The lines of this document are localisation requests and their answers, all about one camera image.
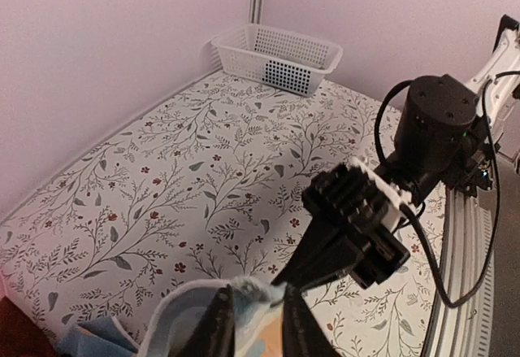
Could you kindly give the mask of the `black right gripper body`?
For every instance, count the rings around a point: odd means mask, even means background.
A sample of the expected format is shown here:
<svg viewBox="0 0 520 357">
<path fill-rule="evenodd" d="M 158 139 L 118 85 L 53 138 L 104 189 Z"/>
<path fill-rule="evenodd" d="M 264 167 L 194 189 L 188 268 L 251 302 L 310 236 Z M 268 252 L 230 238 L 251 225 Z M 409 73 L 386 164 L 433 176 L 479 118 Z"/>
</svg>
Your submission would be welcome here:
<svg viewBox="0 0 520 357">
<path fill-rule="evenodd" d="M 410 257 L 410 252 L 382 224 L 388 203 L 368 175 L 343 163 L 320 172 L 304 191 L 302 200 L 313 216 L 334 224 L 353 224 L 366 237 L 360 264 L 349 276 L 363 289 L 385 282 Z"/>
</svg>

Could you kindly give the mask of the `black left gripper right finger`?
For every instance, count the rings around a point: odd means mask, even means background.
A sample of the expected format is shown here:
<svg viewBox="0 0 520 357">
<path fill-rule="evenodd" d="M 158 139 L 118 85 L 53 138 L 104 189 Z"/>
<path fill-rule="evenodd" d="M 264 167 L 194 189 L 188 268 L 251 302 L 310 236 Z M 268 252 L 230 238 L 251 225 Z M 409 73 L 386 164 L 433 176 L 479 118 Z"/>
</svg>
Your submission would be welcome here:
<svg viewBox="0 0 520 357">
<path fill-rule="evenodd" d="M 301 296 L 301 291 L 292 285 L 287 285 L 284 293 L 282 346 L 283 356 L 337 356 Z"/>
</svg>

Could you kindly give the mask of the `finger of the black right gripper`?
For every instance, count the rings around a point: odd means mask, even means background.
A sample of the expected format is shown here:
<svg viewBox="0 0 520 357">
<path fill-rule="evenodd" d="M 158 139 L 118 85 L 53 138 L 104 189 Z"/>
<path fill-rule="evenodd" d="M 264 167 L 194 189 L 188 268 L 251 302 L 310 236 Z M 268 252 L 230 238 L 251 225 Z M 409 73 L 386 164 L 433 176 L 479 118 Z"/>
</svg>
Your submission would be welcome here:
<svg viewBox="0 0 520 357">
<path fill-rule="evenodd" d="M 297 248 L 272 285 L 321 286 L 348 276 L 361 263 L 366 237 L 353 224 L 313 216 Z"/>
</svg>

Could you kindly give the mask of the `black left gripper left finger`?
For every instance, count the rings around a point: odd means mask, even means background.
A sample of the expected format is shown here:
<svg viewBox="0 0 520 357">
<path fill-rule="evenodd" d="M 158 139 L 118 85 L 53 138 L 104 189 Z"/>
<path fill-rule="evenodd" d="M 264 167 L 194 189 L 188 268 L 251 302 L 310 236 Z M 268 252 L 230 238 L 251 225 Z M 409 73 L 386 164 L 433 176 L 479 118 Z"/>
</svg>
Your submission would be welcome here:
<svg viewBox="0 0 520 357">
<path fill-rule="evenodd" d="M 219 288 L 194 332 L 176 354 L 181 357 L 233 357 L 235 316 L 232 287 Z"/>
</svg>

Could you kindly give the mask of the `blue patterned towel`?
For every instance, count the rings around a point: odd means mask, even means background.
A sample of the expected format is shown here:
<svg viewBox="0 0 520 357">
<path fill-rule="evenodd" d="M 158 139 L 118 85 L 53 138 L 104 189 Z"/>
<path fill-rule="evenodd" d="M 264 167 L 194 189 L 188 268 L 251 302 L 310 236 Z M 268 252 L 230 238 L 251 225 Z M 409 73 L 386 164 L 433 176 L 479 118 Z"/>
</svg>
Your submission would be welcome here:
<svg viewBox="0 0 520 357">
<path fill-rule="evenodd" d="M 60 356 L 175 356 L 209 321 L 219 290 L 231 288 L 235 356 L 281 356 L 281 315 L 286 285 L 271 285 L 253 276 L 198 280 L 183 284 L 154 309 L 141 343 L 117 318 L 81 322 L 58 343 Z"/>
</svg>

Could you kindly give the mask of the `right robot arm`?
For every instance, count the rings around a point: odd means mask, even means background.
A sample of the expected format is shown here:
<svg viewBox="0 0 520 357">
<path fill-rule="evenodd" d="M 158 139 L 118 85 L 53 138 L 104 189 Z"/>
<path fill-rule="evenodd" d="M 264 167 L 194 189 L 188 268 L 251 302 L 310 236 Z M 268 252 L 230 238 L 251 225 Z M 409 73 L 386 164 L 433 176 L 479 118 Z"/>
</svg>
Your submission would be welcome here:
<svg viewBox="0 0 520 357">
<path fill-rule="evenodd" d="M 401 91 L 393 152 L 377 150 L 375 168 L 350 159 L 320 172 L 302 193 L 311 221 L 275 285 L 310 290 L 345 276 L 362 288 L 383 283 L 410 256 L 397 230 L 439 183 L 475 195 L 499 112 L 519 95 L 519 22 L 501 17 L 492 56 L 469 81 L 420 76 L 390 95 Z"/>
</svg>

